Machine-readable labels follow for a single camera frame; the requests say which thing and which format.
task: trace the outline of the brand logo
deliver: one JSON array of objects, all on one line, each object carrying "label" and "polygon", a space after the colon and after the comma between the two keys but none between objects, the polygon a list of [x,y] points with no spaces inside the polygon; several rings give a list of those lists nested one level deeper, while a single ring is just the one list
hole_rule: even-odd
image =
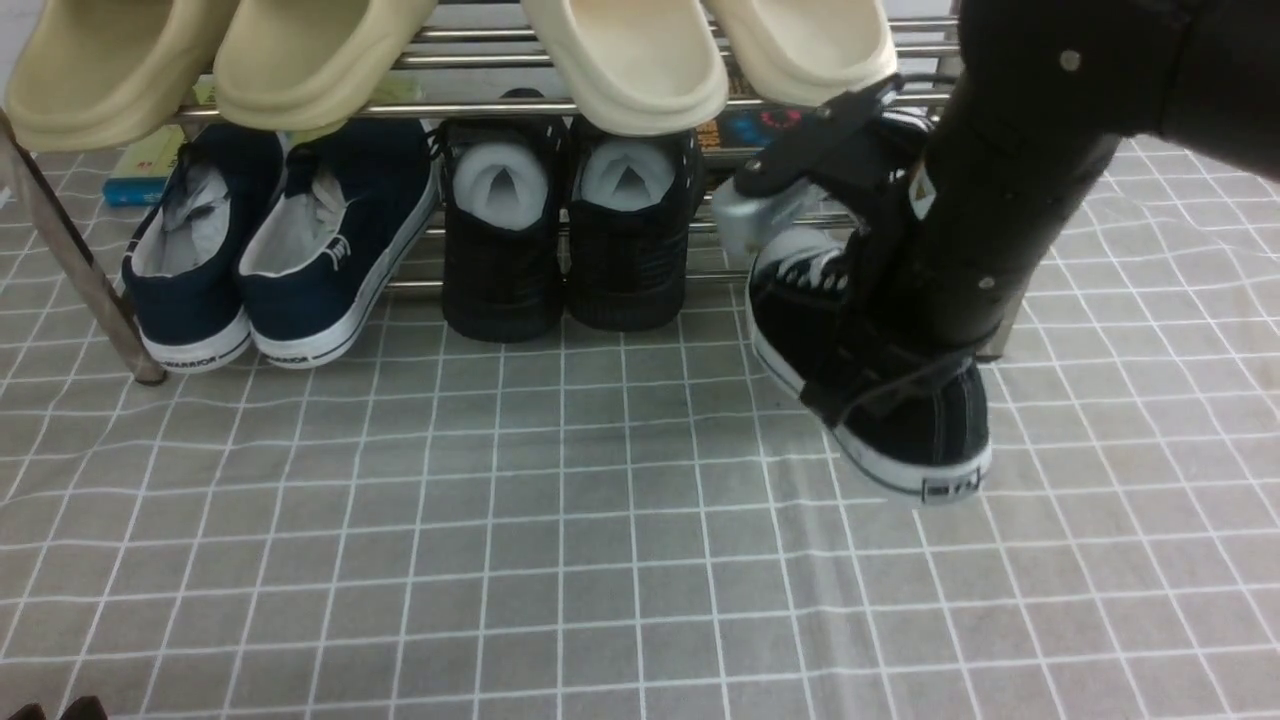
[{"label": "brand logo", "polygon": [[925,478],[920,486],[920,500],[925,505],[943,505],[964,500],[982,488],[982,471],[954,478]]},{"label": "brand logo", "polygon": [[338,268],[340,268],[347,258],[351,256],[351,243],[347,242],[347,238],[339,234],[333,238],[333,242],[330,242],[329,247],[325,247],[323,252],[329,256],[329,260],[333,261],[334,272],[338,272]]},{"label": "brand logo", "polygon": [[276,357],[275,355],[268,355],[266,359],[276,365],[302,365],[311,361],[310,357]]},{"label": "brand logo", "polygon": [[161,363],[161,365],[169,368],[170,370],[192,370],[196,368],[207,368],[214,363],[218,363],[218,357],[202,357],[200,360],[186,360],[186,361],[170,360],[166,363]]}]

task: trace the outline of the navy canvas sneaker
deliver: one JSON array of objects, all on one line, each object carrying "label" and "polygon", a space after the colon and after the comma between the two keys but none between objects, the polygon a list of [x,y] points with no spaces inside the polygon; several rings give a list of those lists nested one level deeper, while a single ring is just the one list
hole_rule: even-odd
[{"label": "navy canvas sneaker", "polygon": [[151,356],[174,373],[220,368],[250,345],[233,266],[270,209],[284,149],[271,132],[209,126],[178,150],[160,202],[124,254]]},{"label": "navy canvas sneaker", "polygon": [[284,195],[236,273],[270,363],[316,368],[356,342],[435,210],[434,149],[420,120],[353,119],[289,151]]}]

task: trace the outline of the warning label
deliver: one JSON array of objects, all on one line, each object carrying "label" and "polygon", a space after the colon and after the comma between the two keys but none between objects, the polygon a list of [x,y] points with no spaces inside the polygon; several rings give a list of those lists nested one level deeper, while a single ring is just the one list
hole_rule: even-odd
[{"label": "warning label", "polygon": [[915,177],[911,178],[909,197],[911,199],[911,210],[915,213],[916,219],[920,220],[929,214],[933,201],[938,199],[938,188],[929,179],[929,170],[924,167],[924,160],[920,160],[915,167]]}]

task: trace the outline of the floor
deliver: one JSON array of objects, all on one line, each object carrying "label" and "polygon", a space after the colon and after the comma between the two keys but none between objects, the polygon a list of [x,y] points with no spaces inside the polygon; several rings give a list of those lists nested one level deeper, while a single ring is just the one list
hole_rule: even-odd
[{"label": "floor", "polygon": [[[113,161],[41,159],[109,270]],[[506,348],[392,299],[334,365],[146,388],[14,202],[0,249],[9,705],[1280,717],[1275,184],[1126,145],[986,370],[986,495],[925,512],[778,392],[730,288]]]}]

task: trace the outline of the slipper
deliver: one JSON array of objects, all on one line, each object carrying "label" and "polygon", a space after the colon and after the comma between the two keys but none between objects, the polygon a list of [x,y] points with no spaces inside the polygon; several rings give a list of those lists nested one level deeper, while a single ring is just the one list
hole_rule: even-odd
[{"label": "slipper", "polygon": [[214,63],[218,110],[244,127],[314,131],[356,114],[436,0],[241,0]]},{"label": "slipper", "polygon": [[127,145],[168,123],[223,40],[228,0],[46,0],[5,97],[33,151]]},{"label": "slipper", "polygon": [[728,74],[698,0],[522,0],[579,110],[605,132],[668,135],[713,119]]},{"label": "slipper", "polygon": [[817,106],[897,72],[879,0],[707,0],[760,96]]}]

